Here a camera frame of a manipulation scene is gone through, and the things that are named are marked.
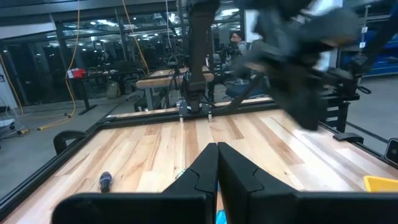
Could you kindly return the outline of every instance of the person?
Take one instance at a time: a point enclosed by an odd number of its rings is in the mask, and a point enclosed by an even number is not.
[[[231,37],[231,42],[237,44],[238,49],[242,55],[245,55],[248,51],[248,43],[244,41],[244,34],[242,31],[234,31]]]

